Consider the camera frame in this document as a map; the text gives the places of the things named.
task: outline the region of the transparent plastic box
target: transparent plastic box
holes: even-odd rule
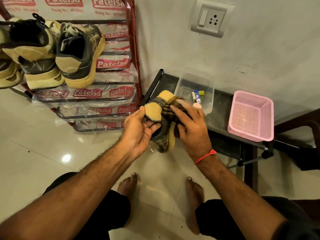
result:
[[[195,102],[192,100],[192,92],[194,90],[204,91],[204,95],[200,95],[201,106],[205,115],[212,112],[214,104],[214,82],[215,79],[212,75],[194,71],[185,70],[178,81],[178,85],[174,92],[175,96],[184,97],[190,104]]]

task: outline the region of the hand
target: hand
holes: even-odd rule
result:
[[[178,125],[184,148],[191,159],[196,162],[200,157],[207,155],[212,150],[205,114],[202,109],[196,109],[184,100],[177,99],[177,102],[186,109],[192,118],[190,119],[190,117],[180,109],[170,105],[170,108],[184,124],[184,126],[181,124]]]
[[[148,148],[152,134],[161,127],[160,123],[154,124],[146,121],[146,111],[141,106],[138,111],[129,115],[124,121],[123,135],[121,137],[124,147],[131,151],[130,160],[140,157]]]

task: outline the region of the red thread bracelet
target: red thread bracelet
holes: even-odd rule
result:
[[[216,154],[216,153],[217,153],[217,152],[216,152],[214,149],[212,149],[212,150],[210,151],[210,153],[206,154],[206,155],[203,156],[203,157],[200,157],[194,164],[197,165],[198,162],[200,162],[202,159],[206,158],[207,156],[214,155],[214,154]]]

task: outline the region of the forearm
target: forearm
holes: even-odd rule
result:
[[[0,226],[0,239],[72,239],[130,166],[122,142]]]
[[[217,155],[198,163],[246,239],[271,239],[285,222],[277,210],[230,172]]]

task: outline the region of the power socket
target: power socket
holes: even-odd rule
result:
[[[221,38],[227,29],[235,5],[197,0],[191,18],[194,32]]]
[[[223,11],[223,10],[209,9],[207,18],[205,20],[203,27],[207,29],[212,29],[218,32],[225,14],[226,14],[226,11]]]

